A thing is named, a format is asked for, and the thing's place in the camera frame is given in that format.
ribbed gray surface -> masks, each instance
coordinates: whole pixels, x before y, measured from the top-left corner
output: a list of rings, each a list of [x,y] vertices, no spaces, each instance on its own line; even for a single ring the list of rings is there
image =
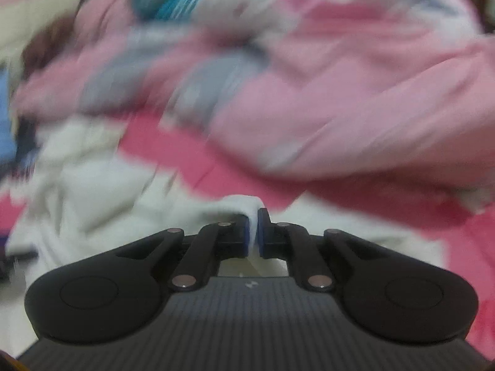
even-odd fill
[[[21,361],[31,371],[479,371],[466,342],[389,343],[357,328],[328,294],[291,278],[212,278],[176,294],[148,326],[123,340],[67,346],[41,340]]]

gray fabric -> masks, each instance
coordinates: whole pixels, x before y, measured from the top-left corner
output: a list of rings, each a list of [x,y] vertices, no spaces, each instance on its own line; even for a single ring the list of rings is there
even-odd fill
[[[150,65],[171,48],[184,32],[166,26],[135,28],[127,49],[99,71],[85,86],[83,113],[100,113],[130,106]]]
[[[261,50],[245,46],[200,64],[174,94],[172,110],[183,120],[207,127],[214,113],[269,64]]]

pink fabric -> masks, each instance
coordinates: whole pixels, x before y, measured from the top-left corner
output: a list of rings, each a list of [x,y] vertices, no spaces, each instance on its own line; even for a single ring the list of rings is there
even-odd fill
[[[357,21],[354,8],[335,18],[330,1],[298,3],[299,28],[264,43],[274,65],[213,119],[215,141],[284,177],[397,171],[493,184],[493,36],[447,47],[402,18]]]
[[[125,36],[114,35],[81,54],[71,54],[55,62],[47,71],[34,73],[28,83],[19,85],[12,105],[27,117],[58,120],[70,116],[78,111],[80,95],[95,70],[114,58],[124,46]],[[36,95],[35,106],[32,105],[33,94]]]
[[[79,9],[74,24],[76,45],[83,48],[127,30],[136,22],[128,0],[88,0]]]
[[[0,231],[11,230],[17,218],[24,209],[24,205],[16,205],[11,202],[9,196],[0,197]]]

brown fabric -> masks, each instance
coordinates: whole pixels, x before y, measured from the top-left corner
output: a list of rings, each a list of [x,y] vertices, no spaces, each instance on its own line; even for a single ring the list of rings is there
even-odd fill
[[[22,52],[24,79],[60,54],[72,35],[76,14],[86,1],[80,0],[75,13],[61,15],[33,36]]]
[[[488,367],[486,367],[483,371],[495,371],[495,360],[488,364]]]

blurry cloth pile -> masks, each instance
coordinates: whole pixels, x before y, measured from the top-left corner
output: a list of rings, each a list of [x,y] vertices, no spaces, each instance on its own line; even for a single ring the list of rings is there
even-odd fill
[[[181,24],[88,0],[75,29],[18,112],[167,109],[272,177],[495,183],[495,39],[464,0],[198,0]]]

